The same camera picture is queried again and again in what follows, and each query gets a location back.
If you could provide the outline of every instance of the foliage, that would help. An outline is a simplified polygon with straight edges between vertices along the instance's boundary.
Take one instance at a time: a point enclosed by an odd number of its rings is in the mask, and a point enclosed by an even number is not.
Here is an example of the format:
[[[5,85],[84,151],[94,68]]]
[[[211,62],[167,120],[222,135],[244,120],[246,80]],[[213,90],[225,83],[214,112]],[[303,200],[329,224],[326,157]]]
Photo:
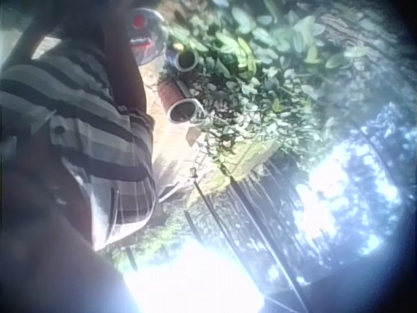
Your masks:
[[[269,11],[277,12],[271,2],[265,1]],[[167,27],[172,43],[200,54],[197,77],[186,83],[206,110],[205,149],[214,162],[224,163],[236,143],[256,137],[275,140],[305,170],[326,145],[330,132],[317,114],[323,91],[366,49],[337,51],[315,16],[292,10],[281,16],[254,18],[231,5],[190,16],[188,26]]]

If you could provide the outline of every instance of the gray striped shirt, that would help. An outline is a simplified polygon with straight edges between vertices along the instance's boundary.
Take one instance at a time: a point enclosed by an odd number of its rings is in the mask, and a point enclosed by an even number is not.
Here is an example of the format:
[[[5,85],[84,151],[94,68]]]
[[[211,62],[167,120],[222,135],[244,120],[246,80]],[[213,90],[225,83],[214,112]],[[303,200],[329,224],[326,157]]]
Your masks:
[[[154,121],[116,104],[102,53],[63,42],[1,77],[2,137],[18,140],[49,124],[59,152],[91,204],[97,250],[143,227],[156,202]]]

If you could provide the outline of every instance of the person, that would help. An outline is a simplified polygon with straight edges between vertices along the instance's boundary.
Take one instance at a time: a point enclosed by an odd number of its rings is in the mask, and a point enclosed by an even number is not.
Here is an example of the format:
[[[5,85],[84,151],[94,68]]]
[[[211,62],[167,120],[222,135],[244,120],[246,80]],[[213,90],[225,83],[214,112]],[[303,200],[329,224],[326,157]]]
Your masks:
[[[96,14],[99,32],[68,30],[2,71],[1,141],[17,139],[1,168],[8,312],[138,312],[95,252],[142,228],[156,202],[154,121],[124,28],[129,1],[118,2]]]

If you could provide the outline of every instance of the bright light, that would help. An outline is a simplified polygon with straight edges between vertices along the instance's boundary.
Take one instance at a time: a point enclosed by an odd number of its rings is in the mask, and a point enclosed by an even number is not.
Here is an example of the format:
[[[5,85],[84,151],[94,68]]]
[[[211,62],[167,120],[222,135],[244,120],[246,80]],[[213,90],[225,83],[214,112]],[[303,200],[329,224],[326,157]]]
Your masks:
[[[196,243],[172,264],[124,279],[144,313],[256,313],[263,307],[263,296],[240,265]]]

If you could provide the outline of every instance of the striped shirt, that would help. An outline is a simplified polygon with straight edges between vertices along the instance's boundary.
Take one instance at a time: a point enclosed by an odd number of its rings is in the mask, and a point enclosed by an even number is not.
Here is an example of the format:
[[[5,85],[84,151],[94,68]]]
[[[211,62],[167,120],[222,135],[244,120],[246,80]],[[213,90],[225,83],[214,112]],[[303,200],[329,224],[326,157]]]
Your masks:
[[[49,140],[90,203],[97,250],[143,227],[155,205],[154,121],[116,104],[102,52],[63,42],[40,59],[2,73],[2,138]]]

